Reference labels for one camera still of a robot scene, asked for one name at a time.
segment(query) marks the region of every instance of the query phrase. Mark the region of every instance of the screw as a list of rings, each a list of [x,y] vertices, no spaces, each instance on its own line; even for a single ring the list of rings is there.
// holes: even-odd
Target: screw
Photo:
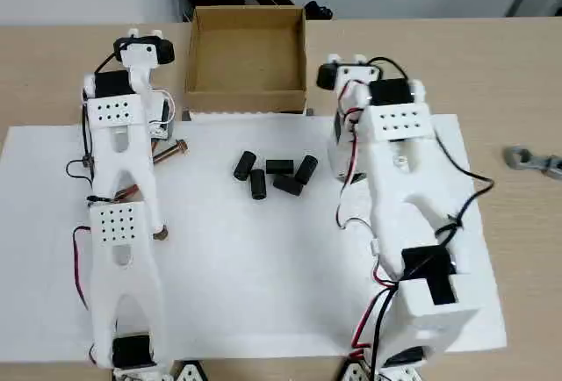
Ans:
[[[172,155],[176,155],[177,153],[185,153],[187,151],[187,143],[184,140],[176,140],[176,145],[172,146],[160,154],[155,155],[154,157],[154,164],[158,164],[159,162],[163,162],[164,160],[168,159]]]

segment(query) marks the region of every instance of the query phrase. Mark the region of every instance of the black rubber cylinder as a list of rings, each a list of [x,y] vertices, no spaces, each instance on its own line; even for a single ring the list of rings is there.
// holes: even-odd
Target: black rubber cylinder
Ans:
[[[249,183],[252,188],[253,199],[264,199],[267,197],[265,190],[265,173],[261,169],[254,169],[249,172]]]
[[[281,191],[296,195],[297,197],[300,195],[300,192],[302,192],[302,184],[295,181],[293,177],[285,175],[275,176],[275,179],[273,180],[273,186]]]
[[[248,179],[248,175],[250,170],[252,170],[252,166],[256,162],[256,155],[250,151],[245,151],[240,161],[236,165],[236,169],[234,170],[234,177],[239,181],[245,181]]]
[[[318,160],[311,155],[307,155],[300,164],[299,170],[297,170],[295,181],[306,185],[313,175],[316,166],[318,166]]]
[[[268,175],[292,175],[295,165],[292,160],[266,160],[265,172]]]

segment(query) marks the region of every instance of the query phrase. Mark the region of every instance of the wooden table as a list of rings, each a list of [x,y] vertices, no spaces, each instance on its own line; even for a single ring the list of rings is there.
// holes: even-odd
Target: wooden table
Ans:
[[[181,98],[190,26],[156,25],[176,46],[177,61],[155,81]],[[152,25],[141,25],[148,31]],[[127,26],[0,27],[0,142],[8,126],[78,122],[85,72],[109,53]],[[479,205],[500,288],[508,348],[448,355],[421,374],[427,380],[555,379],[562,351],[562,183],[508,169],[501,148],[524,144],[562,154],[562,20],[343,20],[309,22],[308,102],[331,114],[333,93],[314,87],[328,53],[385,55],[423,80],[435,113],[456,113],[472,168],[497,188]],[[339,359],[205,362],[215,380],[333,379]],[[0,380],[107,379],[81,364],[4,364]]]

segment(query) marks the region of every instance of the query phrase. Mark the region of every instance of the open cardboard box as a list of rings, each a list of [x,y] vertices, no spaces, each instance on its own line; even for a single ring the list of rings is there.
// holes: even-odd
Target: open cardboard box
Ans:
[[[305,14],[296,6],[198,7],[191,30],[190,111],[303,111]]]

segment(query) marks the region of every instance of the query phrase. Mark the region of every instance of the perforated panel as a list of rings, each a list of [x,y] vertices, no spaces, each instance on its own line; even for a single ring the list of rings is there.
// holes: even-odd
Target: perforated panel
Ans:
[[[422,381],[416,370],[408,368],[405,370],[383,370],[383,376],[378,376],[378,381]],[[369,375],[364,371],[359,363],[350,363],[339,381],[367,381]]]
[[[433,133],[425,103],[370,106],[375,141],[402,140]]]
[[[205,374],[199,371],[199,368],[193,363],[187,363],[180,374],[177,376],[176,381],[206,381]]]
[[[91,207],[92,237],[107,246],[130,245],[142,235],[144,216],[143,203]]]
[[[127,126],[143,123],[141,96],[91,98],[88,100],[88,118],[92,128]]]

